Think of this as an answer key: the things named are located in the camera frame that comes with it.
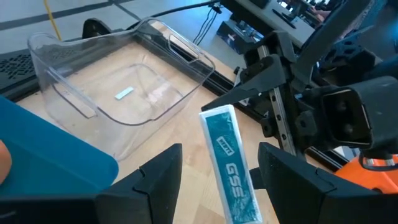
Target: transparent plastic container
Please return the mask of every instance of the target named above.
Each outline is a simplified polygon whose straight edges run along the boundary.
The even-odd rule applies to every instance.
[[[75,42],[34,34],[28,46],[49,115],[117,160],[176,115],[215,69],[155,19]]]

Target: orange part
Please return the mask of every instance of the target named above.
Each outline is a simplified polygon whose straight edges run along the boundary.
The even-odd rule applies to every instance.
[[[374,160],[375,166],[384,166],[384,161]],[[343,168],[338,170],[335,175],[349,180],[355,184],[371,190],[380,190],[384,194],[398,193],[398,170],[388,172],[376,172],[363,169],[356,157]]]
[[[11,155],[6,145],[0,140],[0,184],[6,179],[11,169]]]

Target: small blue object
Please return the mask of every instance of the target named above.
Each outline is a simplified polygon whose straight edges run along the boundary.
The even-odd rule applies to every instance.
[[[0,197],[96,194],[118,174],[109,155],[0,96],[0,140],[12,157]]]
[[[262,222],[231,105],[200,114],[228,223]]]

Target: gray floor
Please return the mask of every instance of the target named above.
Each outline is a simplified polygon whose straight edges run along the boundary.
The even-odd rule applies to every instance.
[[[105,1],[106,0],[49,0],[49,6],[53,12],[57,12]],[[175,7],[186,6],[203,1],[204,0],[133,0],[131,2],[122,3],[121,5],[140,18],[144,18]],[[203,21],[206,19],[208,10],[208,7],[190,9],[188,11],[169,14],[160,17],[159,19],[164,21],[167,25],[185,36],[187,39],[193,40]],[[38,16],[45,13],[46,10],[43,5],[43,0],[5,0],[0,2],[0,22]],[[220,59],[231,68],[235,68],[236,66],[242,67],[244,65],[242,56],[233,51],[216,35],[216,31],[221,22],[227,20],[230,15],[231,13],[228,10],[223,9],[223,13],[218,15],[208,34],[200,44],[200,47]],[[68,40],[80,37],[83,22],[86,19],[93,17],[101,19],[112,29],[125,29],[137,21],[116,6],[109,6],[74,14],[72,16],[61,17],[55,21],[60,30],[62,39]],[[46,32],[55,35],[55,31],[53,30],[50,21],[43,21],[27,26],[2,30],[0,31],[0,43],[2,43],[0,45],[0,54],[26,49],[27,38],[35,32]]]

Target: desk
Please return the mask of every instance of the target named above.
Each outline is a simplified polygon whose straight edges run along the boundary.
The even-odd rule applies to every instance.
[[[113,65],[129,61],[129,57],[114,57],[112,54],[95,64],[96,69],[108,69]],[[233,70],[222,64],[211,55],[209,58],[216,65],[217,71],[234,80]],[[174,223],[224,223],[223,208],[217,190],[213,167],[208,154],[205,138],[201,129],[198,113],[201,106],[215,99],[216,95],[200,87],[187,107],[174,116],[165,126],[159,129],[150,139],[142,144],[128,158],[119,163],[117,180],[129,175],[173,143],[180,142],[183,146],[183,169],[181,187],[178,195]],[[35,93],[17,103],[23,108],[55,124],[56,122],[45,112],[44,102],[40,93]],[[266,139],[262,135],[260,124],[240,111],[236,111],[239,130],[243,139],[249,168],[257,163],[257,148],[260,141],[267,141],[277,146],[274,138]],[[262,212],[264,223],[278,223],[276,214],[265,190],[256,191],[257,200]]]
[[[226,0],[222,4],[232,11],[232,13],[236,14],[238,18],[248,23],[263,35],[267,35],[272,30],[286,31],[289,33],[293,44],[299,48],[301,48],[314,32],[314,29],[310,25],[298,17],[292,21],[296,26],[296,29],[294,29],[273,13],[273,9],[280,13],[290,13],[289,10],[282,7],[276,0],[270,0],[264,9],[257,7],[249,0]]]

